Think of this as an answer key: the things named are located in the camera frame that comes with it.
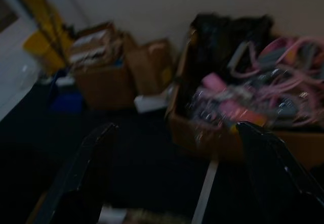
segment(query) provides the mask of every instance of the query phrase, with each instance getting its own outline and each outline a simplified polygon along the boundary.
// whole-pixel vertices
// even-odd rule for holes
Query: clutter
[[[174,68],[167,39],[127,52],[126,60],[139,95],[160,94],[171,83]]]
[[[261,73],[260,76],[256,75],[253,77],[253,81],[243,79],[243,82],[246,84],[243,83],[243,87],[239,87],[237,90],[235,90],[235,87],[240,86],[240,84],[228,83],[218,74],[216,74],[216,76],[214,74],[209,75],[207,78],[202,80],[203,77],[199,77],[200,75],[193,73],[194,64],[191,63],[193,58],[191,44],[189,43],[182,54],[176,74],[176,78],[181,78],[181,80],[179,80],[181,83],[175,85],[174,92],[170,98],[169,106],[166,112],[166,117],[172,132],[173,142],[196,153],[199,156],[209,159],[243,161],[244,155],[241,141],[236,132],[228,130],[231,129],[231,125],[228,125],[227,121],[223,121],[223,118],[215,117],[213,114],[206,117],[206,121],[202,121],[200,119],[198,122],[196,119],[191,118],[194,111],[190,111],[190,108],[188,110],[188,106],[192,103],[192,96],[195,95],[198,86],[202,84],[204,89],[209,87],[209,90],[206,92],[209,93],[212,91],[211,95],[213,96],[222,96],[224,99],[229,97],[228,100],[232,100],[233,98],[236,100],[236,98],[239,98],[240,100],[238,102],[241,102],[242,100],[249,100],[251,95],[254,96],[253,90],[249,90],[249,85],[253,85],[253,87],[257,88],[258,84],[264,85],[263,83],[267,83],[267,80],[271,82],[279,74],[276,74],[276,71],[270,70],[268,73]],[[300,95],[306,97],[302,98],[302,100],[307,102],[308,94]],[[294,113],[294,107],[290,106],[292,102],[293,101],[291,99],[284,99],[281,102],[282,105],[278,102],[277,106],[280,105],[283,108],[289,108],[291,111],[287,110],[286,114],[290,117],[290,115]],[[251,107],[250,105],[246,104],[242,104],[242,106],[248,108],[249,110]],[[214,111],[217,111],[217,115],[221,116],[221,111],[218,111],[218,108],[216,108]],[[276,110],[274,112],[277,114],[282,111]],[[306,169],[310,169],[324,162],[324,156],[322,154],[324,151],[324,134],[322,133],[320,127],[314,124],[307,126],[307,128],[299,127],[296,129],[291,127],[277,126],[274,130],[274,134],[286,142],[291,153],[299,162],[304,165]]]
[[[251,69],[236,72],[235,68],[247,47],[250,48]],[[205,117],[213,115],[214,118],[218,115],[223,121],[247,120],[258,125],[266,123],[267,127],[281,128],[316,123],[324,125],[324,84],[320,78],[324,65],[315,63],[323,53],[324,41],[314,38],[279,38],[256,58],[253,44],[242,42],[227,67],[231,68],[233,77],[248,80],[238,81],[240,85],[231,87],[211,73],[202,79],[206,88],[198,88],[192,103],[195,106],[191,107],[198,108],[196,110],[200,118],[204,117],[202,114]],[[206,105],[202,112],[201,105],[196,105],[202,103],[195,102],[201,100],[201,97]]]

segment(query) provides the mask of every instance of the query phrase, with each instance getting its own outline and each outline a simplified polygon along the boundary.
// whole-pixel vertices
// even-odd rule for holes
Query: pile of items
[[[268,16],[195,18],[166,114],[174,143],[241,161],[235,124],[249,121],[272,129],[304,166],[324,161],[324,40],[280,37],[272,26]]]
[[[133,107],[136,95],[158,95],[171,83],[174,65],[166,39],[138,46],[112,23],[79,34],[69,49],[69,61],[91,109]]]
[[[269,18],[220,25],[226,23],[222,19],[198,16],[193,22],[195,63],[206,63],[202,71],[209,74],[187,105],[190,118],[215,129],[234,129],[236,122],[245,120],[276,128],[324,127],[324,40],[279,37],[264,46],[271,40]],[[249,24],[251,29],[244,31]],[[239,38],[236,28],[246,33]],[[229,41],[223,43],[226,33]],[[238,42],[231,53],[230,46]]]

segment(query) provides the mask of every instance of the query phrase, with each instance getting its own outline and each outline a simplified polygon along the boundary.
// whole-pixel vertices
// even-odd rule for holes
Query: cardboard box
[[[174,68],[167,39],[127,52],[126,60],[139,95],[160,94],[171,83]]]
[[[136,44],[130,35],[123,37],[124,50]],[[102,59],[93,65],[75,67],[73,77],[87,105],[96,110],[118,110],[134,106],[135,85],[126,63],[110,65]]]
[[[91,63],[100,55],[106,63],[113,64],[122,55],[122,34],[112,23],[104,23],[92,29],[81,31],[68,50],[71,64]]]
[[[185,48],[177,71],[177,76],[190,79],[188,48]],[[242,143],[238,134],[227,129],[213,131],[205,129],[178,113],[180,87],[174,88],[166,117],[175,144],[182,146],[195,155],[224,161],[244,161]],[[324,133],[274,131],[283,139],[290,152],[306,169],[324,163]]]

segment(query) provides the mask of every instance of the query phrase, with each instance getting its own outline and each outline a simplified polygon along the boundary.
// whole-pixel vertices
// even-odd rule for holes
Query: cardboard flap
[[[138,48],[138,44],[135,42],[130,33],[123,33],[123,47],[124,54]]]
[[[182,52],[176,76],[181,76],[183,74],[184,66],[185,66],[186,60],[187,60],[188,49],[189,49],[189,42],[186,44],[186,47]],[[179,88],[180,88],[179,85],[174,86],[172,95],[170,97],[169,105],[168,105],[167,110],[166,110],[165,119],[168,118],[171,111],[173,111],[175,109],[175,107],[176,107],[176,99],[177,99],[177,95],[178,95],[178,92],[179,92]]]

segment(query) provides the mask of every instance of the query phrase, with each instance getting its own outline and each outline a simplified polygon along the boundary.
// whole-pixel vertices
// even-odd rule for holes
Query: dark carpet
[[[107,203],[192,218],[208,161],[184,154],[172,143],[164,111],[58,114],[47,110],[48,90],[35,85],[0,122],[0,208],[5,216],[24,223],[82,139],[113,122],[119,130]],[[204,218],[204,223],[216,222],[263,222],[244,165],[219,165]]]

